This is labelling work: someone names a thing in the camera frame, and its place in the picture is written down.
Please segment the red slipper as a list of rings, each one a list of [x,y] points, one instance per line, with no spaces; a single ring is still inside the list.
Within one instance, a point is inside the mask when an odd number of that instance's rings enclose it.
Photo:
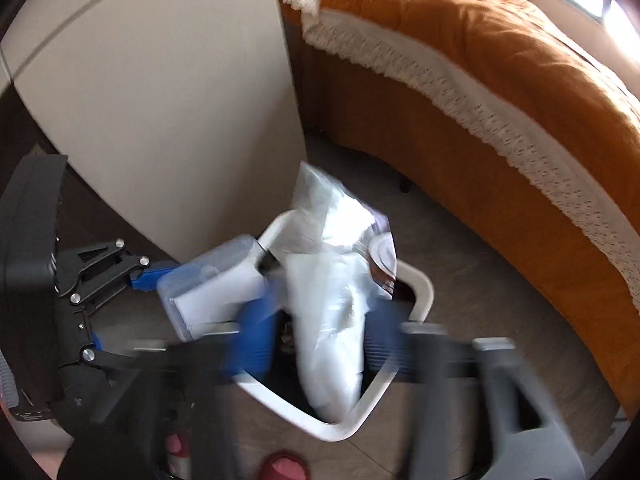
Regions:
[[[256,480],[309,480],[311,473],[307,463],[298,455],[281,451],[266,457]]]

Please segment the white fringed bed skirt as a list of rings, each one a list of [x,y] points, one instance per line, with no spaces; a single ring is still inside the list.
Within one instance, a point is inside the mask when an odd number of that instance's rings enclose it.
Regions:
[[[320,0],[281,0],[302,14],[307,44],[405,84],[529,180],[581,229],[639,297],[639,234],[597,180],[550,134],[435,50]]]

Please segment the orange bed blanket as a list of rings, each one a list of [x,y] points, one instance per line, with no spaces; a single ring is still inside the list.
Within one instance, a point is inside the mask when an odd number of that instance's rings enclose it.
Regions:
[[[508,260],[590,350],[629,416],[639,411],[639,297],[581,229],[518,170],[405,84],[303,38],[281,1],[303,124],[398,170]],[[399,32],[544,128],[639,234],[639,103],[526,0],[320,0]]]

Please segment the white trash bin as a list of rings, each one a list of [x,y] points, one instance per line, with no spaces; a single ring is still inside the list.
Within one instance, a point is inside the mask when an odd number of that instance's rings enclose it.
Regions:
[[[313,370],[303,371],[303,383],[314,387],[316,400],[334,402],[326,411],[340,415],[336,424],[305,413],[249,374],[235,376],[235,383],[252,398],[311,437],[324,442],[344,441],[359,430],[397,374],[390,365],[374,373],[370,386],[360,390],[364,370],[364,316],[368,301],[376,298],[369,263],[358,252],[319,254],[329,272],[333,320],[320,325],[314,347],[303,350]]]

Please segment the clear plastic box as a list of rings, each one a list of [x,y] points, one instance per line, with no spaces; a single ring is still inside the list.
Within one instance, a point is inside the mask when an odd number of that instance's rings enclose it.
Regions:
[[[156,291],[178,338],[198,339],[261,297],[266,279],[257,265],[263,255],[256,238],[241,235],[163,275]]]

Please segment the white desk drawer cabinet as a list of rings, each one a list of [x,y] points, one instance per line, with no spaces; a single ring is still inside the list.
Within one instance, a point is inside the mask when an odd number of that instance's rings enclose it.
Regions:
[[[25,0],[1,57],[73,170],[171,257],[288,206],[306,151],[277,0]]]

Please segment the clear plastic bag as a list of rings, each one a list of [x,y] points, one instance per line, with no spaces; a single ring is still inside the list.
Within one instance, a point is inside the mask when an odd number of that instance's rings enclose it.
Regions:
[[[342,422],[360,398],[364,323],[393,296],[395,241],[385,214],[304,162],[271,250],[282,263],[297,371],[311,408]]]

